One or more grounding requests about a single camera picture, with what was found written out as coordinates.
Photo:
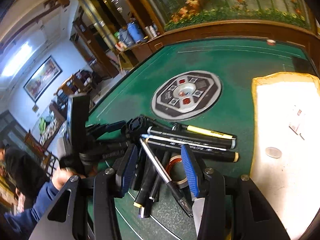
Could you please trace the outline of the person's hand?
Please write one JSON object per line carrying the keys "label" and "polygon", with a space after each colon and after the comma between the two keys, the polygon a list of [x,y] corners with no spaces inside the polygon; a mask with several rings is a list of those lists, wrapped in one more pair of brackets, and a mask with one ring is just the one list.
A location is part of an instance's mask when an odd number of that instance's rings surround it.
{"label": "person's hand", "polygon": [[59,168],[52,176],[52,184],[58,191],[60,191],[69,178],[74,175],[76,175],[76,173],[70,168]]}

